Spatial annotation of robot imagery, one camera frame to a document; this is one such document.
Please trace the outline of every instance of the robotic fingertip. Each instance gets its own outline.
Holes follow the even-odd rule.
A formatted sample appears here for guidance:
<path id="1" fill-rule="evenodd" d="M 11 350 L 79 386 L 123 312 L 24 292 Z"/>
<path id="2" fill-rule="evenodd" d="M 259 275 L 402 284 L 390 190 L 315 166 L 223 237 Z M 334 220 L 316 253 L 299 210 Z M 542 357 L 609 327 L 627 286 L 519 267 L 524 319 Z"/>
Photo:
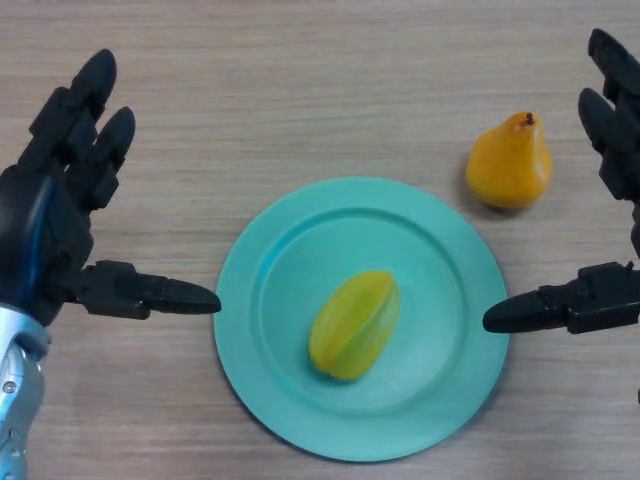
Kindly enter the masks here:
<path id="1" fill-rule="evenodd" d="M 96 144 L 101 141 L 110 142 L 118 149 L 118 154 L 124 157 L 133 143 L 135 132 L 136 118 L 133 111 L 129 107 L 122 107 L 102 128 Z"/>
<path id="2" fill-rule="evenodd" d="M 607 32 L 605 32 L 601 28 L 594 28 L 591 31 L 591 36 L 589 37 L 589 44 L 587 47 L 589 56 L 593 57 L 593 55 L 596 53 L 596 49 L 601 48 L 604 41 L 608 40 L 609 38 L 611 38 L 611 35 L 609 35 Z"/>
<path id="3" fill-rule="evenodd" d="M 95 53 L 80 69 L 72 84 L 87 83 L 106 103 L 113 91 L 117 77 L 116 59 L 111 50 L 103 48 Z"/>
<path id="4" fill-rule="evenodd" d="M 578 99 L 578 115 L 593 148 L 600 154 L 606 149 L 605 136 L 613 108 L 595 90 L 585 88 Z"/>

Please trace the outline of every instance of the teal plate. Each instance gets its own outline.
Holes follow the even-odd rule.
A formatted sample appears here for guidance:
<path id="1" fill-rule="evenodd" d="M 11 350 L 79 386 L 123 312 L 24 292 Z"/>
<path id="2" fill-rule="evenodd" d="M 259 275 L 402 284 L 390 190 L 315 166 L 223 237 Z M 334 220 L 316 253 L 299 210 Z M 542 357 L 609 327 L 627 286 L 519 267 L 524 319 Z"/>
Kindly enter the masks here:
<path id="1" fill-rule="evenodd" d="M 390 271 L 400 316 L 365 376 L 341 384 L 308 353 L 315 315 L 349 277 Z M 459 430 L 493 389 L 508 336 L 482 328 L 506 298 L 500 269 L 455 210 L 392 180 L 348 177 L 290 193 L 239 237 L 214 322 L 239 399 L 296 447 L 336 460 L 407 456 Z"/>

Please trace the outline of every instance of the table surface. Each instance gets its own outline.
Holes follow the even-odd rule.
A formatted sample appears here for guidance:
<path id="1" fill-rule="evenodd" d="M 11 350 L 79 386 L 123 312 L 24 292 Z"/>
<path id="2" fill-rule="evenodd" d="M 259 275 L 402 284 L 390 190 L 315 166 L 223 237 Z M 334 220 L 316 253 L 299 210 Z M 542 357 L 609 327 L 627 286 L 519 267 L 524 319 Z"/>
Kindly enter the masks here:
<path id="1" fill-rule="evenodd" d="M 119 64 L 112 113 L 137 135 L 107 210 L 100 258 L 214 287 L 234 240 L 309 182 L 375 175 L 417 185 L 487 239 L 511 294 L 626 262 L 629 204 L 612 199 L 576 102 L 602 77 L 593 27 L 640 55 L 628 0 L 7 2 L 0 16 L 0 153 L 29 140 L 43 101 L 95 51 Z M 461 168 L 517 110 L 543 118 L 548 192 L 520 216 L 487 211 Z M 375 466 L 275 440 L 238 404 L 209 317 L 96 318 L 51 328 L 31 479 L 637 478 L 640 329 L 513 338 L 487 408 L 442 444 Z"/>

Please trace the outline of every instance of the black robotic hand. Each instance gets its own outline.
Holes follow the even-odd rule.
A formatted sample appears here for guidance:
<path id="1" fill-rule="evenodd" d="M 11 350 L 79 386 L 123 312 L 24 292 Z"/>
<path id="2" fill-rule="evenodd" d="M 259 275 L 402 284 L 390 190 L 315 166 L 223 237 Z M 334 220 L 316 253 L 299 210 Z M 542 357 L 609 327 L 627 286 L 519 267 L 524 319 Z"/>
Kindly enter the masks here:
<path id="1" fill-rule="evenodd" d="M 604 75 L 603 95 L 584 89 L 582 125 L 602 156 L 600 177 L 613 197 L 634 204 L 631 242 L 640 256 L 640 64 L 611 35 L 595 29 L 589 56 Z M 578 271 L 564 285 L 543 286 L 509 298 L 484 315 L 485 330 L 519 333 L 567 327 L 583 333 L 638 323 L 640 271 L 605 263 Z"/>
<path id="2" fill-rule="evenodd" d="M 131 264 L 86 266 L 90 214 L 105 208 L 133 141 L 135 119 L 119 110 L 98 134 L 96 122 L 116 81 L 112 53 L 94 55 L 50 96 L 29 131 L 33 138 L 0 175 L 0 304 L 48 326 L 63 303 L 93 314 L 147 318 L 151 310 L 215 313 L 204 287 L 142 275 Z"/>

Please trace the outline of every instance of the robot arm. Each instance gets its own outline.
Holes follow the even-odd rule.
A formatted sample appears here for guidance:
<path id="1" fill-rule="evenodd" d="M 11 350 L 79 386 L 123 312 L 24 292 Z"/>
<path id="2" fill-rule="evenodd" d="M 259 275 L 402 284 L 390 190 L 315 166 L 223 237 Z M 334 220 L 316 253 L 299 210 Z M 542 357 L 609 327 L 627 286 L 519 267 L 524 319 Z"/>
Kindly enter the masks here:
<path id="1" fill-rule="evenodd" d="M 616 200 L 633 202 L 631 243 L 640 256 L 640 64 L 611 35 L 595 29 L 589 56 L 604 75 L 604 97 L 584 89 L 578 112 L 600 178 Z M 638 323 L 640 271 L 630 263 L 582 268 L 564 285 L 546 285 L 508 298 L 484 315 L 485 330 L 521 333 L 566 327 L 578 334 Z"/>
<path id="2" fill-rule="evenodd" d="M 119 110 L 100 133 L 96 122 L 116 81 L 102 50 L 70 87 L 54 90 L 30 127 L 15 165 L 0 174 L 0 478 L 26 478 L 26 443 L 38 413 L 47 327 L 66 302 L 89 313 L 146 319 L 152 310 L 220 311 L 212 291 L 136 272 L 104 260 L 86 266 L 93 248 L 90 215 L 118 188 L 117 173 L 133 141 L 135 119 Z"/>

